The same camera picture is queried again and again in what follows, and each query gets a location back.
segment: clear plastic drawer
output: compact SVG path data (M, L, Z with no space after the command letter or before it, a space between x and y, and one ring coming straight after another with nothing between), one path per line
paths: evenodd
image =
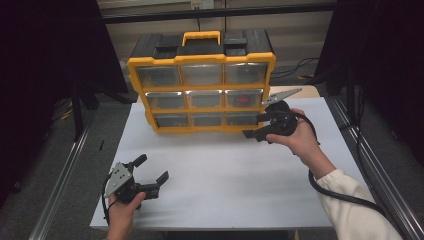
M177 66L137 67L137 72L143 86L180 85L180 75Z
M227 126L257 125L259 112L227 112Z
M185 113L163 113L154 114L156 123L159 128L161 127L187 127L188 116Z
M222 106L222 90L186 91L187 104L192 108L213 108Z
M180 109L184 108L182 92L149 92L146 93L151 109Z
M221 126L223 113L191 113L191 122L193 126Z
M259 107L262 103L262 89L225 90L227 107Z
M267 63L227 63L224 70L225 83L264 83L267 67Z
M186 64L181 66L181 75L186 85L221 84L222 64Z

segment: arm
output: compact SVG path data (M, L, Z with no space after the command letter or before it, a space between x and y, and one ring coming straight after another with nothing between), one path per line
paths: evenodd
M134 211L144 200L146 194L141 192L129 204L117 202L117 197L112 194L109 197L109 231L107 240L124 240L130 236Z
M304 114L299 109L292 111ZM269 134L267 140L289 147L311 170L321 187L374 202L364 184L336 169L320 149L311 127L303 119L298 120L297 129L291 136ZM338 239L401 239L393 226L378 212L321 194L318 196Z
M330 191L374 202L370 191L364 184L346 175L340 169L318 179L317 183ZM389 221L377 211L322 194L318 194L318 197L336 230L338 239L402 239Z

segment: human hand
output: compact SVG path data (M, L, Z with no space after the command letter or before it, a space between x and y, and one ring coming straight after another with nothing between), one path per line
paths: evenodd
M291 110L305 115L305 112L300 109L292 108ZM292 135L281 136L268 134L266 139L290 148L300 158L302 163L312 171L317 179L336 169L321 151L311 126L304 119L299 118L296 131Z
M109 231L107 240L128 239L133 225L134 211L146 197L141 192L128 204L117 201L115 194L109 197Z

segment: black cable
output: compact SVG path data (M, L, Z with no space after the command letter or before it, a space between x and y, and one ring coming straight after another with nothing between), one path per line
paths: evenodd
M356 155L358 157L358 165L361 168L361 172L363 174L363 177L365 179L365 181L367 182L367 185L370 189L370 191L372 191L374 193L374 195L377 197L377 199L379 200L379 202L383 205L384 209L386 209L386 211L388 212L390 218L393 220L393 223L395 224L398 233L402 236L402 239L406 239L405 238L405 234L402 231L402 228L400 228L399 224L397 223L397 221L394 220L393 215L391 214L391 212L388 210L389 208L387 207L386 203L384 201L382 201L382 197L381 195L378 193L378 191L374 188L374 186L372 186L372 184L370 183L370 177L365 169L362 157L361 157L361 150L360 150L360 146L361 146L361 139L362 139L362 131L361 131L361 121L362 121L362 117L364 115L365 112L365 93L363 92L363 89L360 88L359 92L358 92L358 103L357 103L357 112L355 114L356 117L356 123L357 123L357 128L358 128L358 134L356 136Z
M194 10L197 11L197 10L200 10L200 8L199 7L195 7ZM199 18L196 18L196 20L197 20L197 28L198 28L198 30L200 32L200 19Z
M345 202L350 202L350 203L354 203L354 204L358 204L361 206L365 206L368 208L371 208L377 212L379 212L381 215L383 215L384 217L386 217L386 214L384 213L383 209L380 208L377 204L370 202L368 200L365 199L361 199L361 198L357 198L354 196L349 196L349 195L345 195L345 194L341 194L341 193L336 193L333 191L329 191L325 188L322 188L321 186L319 186L314 179L314 175L312 174L311 170L309 170L309 183L312 185L312 187L319 193L324 194L326 196L335 198L335 199L339 199Z
M109 205L108 212L109 212L109 209L113 206L113 204L115 204L115 203L117 203L117 202L118 202L118 200L115 200L113 203L111 203L111 204Z
M291 74L295 73L295 72L297 71L297 69L299 69L299 68L301 68L301 67L305 66L306 64L308 64L308 63L312 62L313 60L317 60L317 59L319 59L319 58L305 58L305 59L302 59L302 60L300 60L300 61L297 63L297 66L296 66L295 68L293 68L293 69L286 70L286 71L281 71L281 72L273 72L273 73L272 73L273 75L274 75L274 74L282 74L282 73L287 73L287 74L285 74L285 75L283 75L283 76L272 76L272 77L271 77L271 79L275 79L275 78L283 78L283 77L289 76L289 75L291 75Z
M224 1L224 8L227 8L227 0ZM224 32L227 33L227 17L224 17Z
M336 63L334 65L332 65L330 68L328 68L327 70L325 70L325 72L321 73L320 75L315 75L312 79L308 80L304 85L316 85L316 84L320 84L324 81L329 80L329 78L336 74L341 72L341 67L342 64L340 63ZM342 76L337 76L335 79L341 79ZM334 95L335 91L331 91L329 90L329 85L327 84L327 92L330 95Z
M369 37L368 33L370 32L371 26L373 26L373 24L375 23L374 19L375 19L375 16L377 14L377 11L378 11L379 4L380 4L380 0L377 0L377 3L375 4L374 9L372 11L371 19L368 21L368 24L367 24L367 26L364 30L365 33L362 34L362 36L364 36L364 38L361 41L361 45L359 47L359 50L356 52L357 54L354 58L356 61L359 61L359 58L360 58L359 56L362 56L362 52L365 49L365 43L367 41L367 38Z
M103 205L103 212L105 214L105 219L107 222L107 225L109 225L109 209L106 207L106 199L105 199L105 189L106 189L106 185L107 182L109 181L110 177L112 176L112 173L109 173L105 179L105 181L103 182L103 187L102 187L102 205Z

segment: white tabletop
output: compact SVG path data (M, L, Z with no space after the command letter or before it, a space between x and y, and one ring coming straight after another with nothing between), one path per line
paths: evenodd
M349 175L362 176L323 98L286 99L314 123L321 148ZM152 183L164 171L170 178L160 197L144 201L134 228L143 230L279 230L330 227L308 169L289 149L245 139L242 133L157 134L140 103L132 106L114 162L141 154L136 182ZM106 229L101 202L93 228Z

